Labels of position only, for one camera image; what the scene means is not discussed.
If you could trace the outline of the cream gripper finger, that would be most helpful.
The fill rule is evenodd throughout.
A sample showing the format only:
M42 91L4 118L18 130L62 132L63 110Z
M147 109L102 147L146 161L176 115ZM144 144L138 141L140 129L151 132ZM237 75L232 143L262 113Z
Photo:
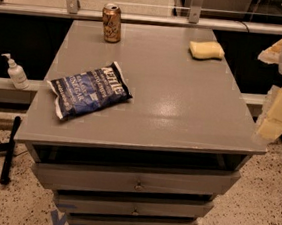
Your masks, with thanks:
M256 136L274 141L282 135L282 87L272 87L257 121Z
M259 61L268 64L279 64L279 58L282 50L282 39L276 41L272 46L263 50L257 57Z

